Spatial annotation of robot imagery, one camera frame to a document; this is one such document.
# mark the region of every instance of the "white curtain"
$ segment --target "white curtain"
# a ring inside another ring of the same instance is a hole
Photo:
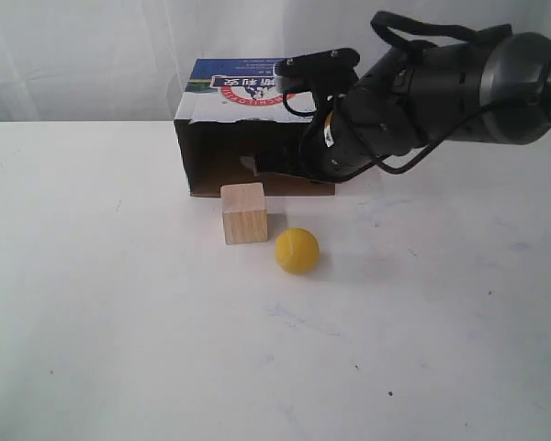
[[[378,9],[551,38],[551,0],[0,0],[0,120],[173,118],[196,58],[387,49]]]

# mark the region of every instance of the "cardboard box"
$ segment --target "cardboard box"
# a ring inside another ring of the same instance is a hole
[[[334,185],[283,175],[253,175],[241,157],[298,144],[310,119],[296,117],[276,91],[279,59],[198,60],[175,116],[175,131],[190,194],[219,197],[228,184],[263,182],[267,196],[333,195]],[[289,98],[301,111],[314,109],[310,94]]]

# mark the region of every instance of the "printed logo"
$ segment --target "printed logo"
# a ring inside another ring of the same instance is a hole
[[[230,101],[245,106],[273,106],[283,101],[272,76],[214,75],[210,86],[220,89],[222,95]]]

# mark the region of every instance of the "black strap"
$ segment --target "black strap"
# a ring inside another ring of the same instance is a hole
[[[431,25],[394,14],[379,11],[371,20],[371,27],[387,44],[418,58],[422,51],[391,29],[425,37],[451,37],[477,46],[493,45],[512,35],[511,25],[500,25],[476,31],[459,25]]]

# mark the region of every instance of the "wooden block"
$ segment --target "wooden block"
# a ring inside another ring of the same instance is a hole
[[[267,240],[267,207],[261,182],[222,186],[220,197],[227,244]]]

